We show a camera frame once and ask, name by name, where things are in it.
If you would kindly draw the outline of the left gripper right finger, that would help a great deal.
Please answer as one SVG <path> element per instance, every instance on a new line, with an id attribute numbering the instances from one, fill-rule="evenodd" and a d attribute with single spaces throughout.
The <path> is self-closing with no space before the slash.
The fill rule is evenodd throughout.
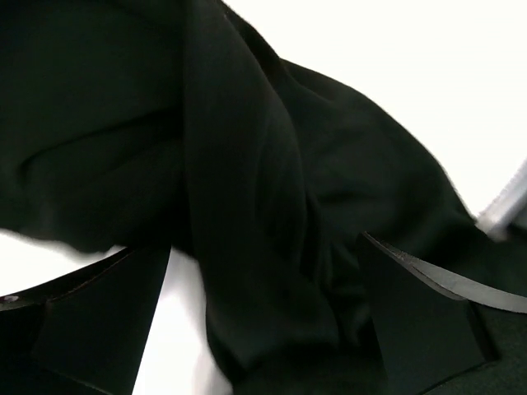
<path id="1" fill-rule="evenodd" d="M 357 240 L 391 394 L 524 394 L 526 298 Z"/>

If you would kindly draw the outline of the black tank top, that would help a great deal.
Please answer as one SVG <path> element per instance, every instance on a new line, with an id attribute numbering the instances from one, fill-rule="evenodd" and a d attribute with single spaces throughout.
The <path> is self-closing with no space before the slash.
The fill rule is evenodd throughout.
<path id="1" fill-rule="evenodd" d="M 1 227 L 195 259 L 235 394 L 391 394 L 363 234 L 526 298 L 431 154 L 220 1 L 1 4 Z"/>

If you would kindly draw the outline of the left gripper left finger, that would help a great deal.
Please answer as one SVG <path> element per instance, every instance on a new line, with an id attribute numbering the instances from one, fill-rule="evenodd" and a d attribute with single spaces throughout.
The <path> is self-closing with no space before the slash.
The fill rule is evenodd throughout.
<path id="1" fill-rule="evenodd" d="M 1 392 L 132 393 L 169 256 L 124 249 L 2 296 Z"/>

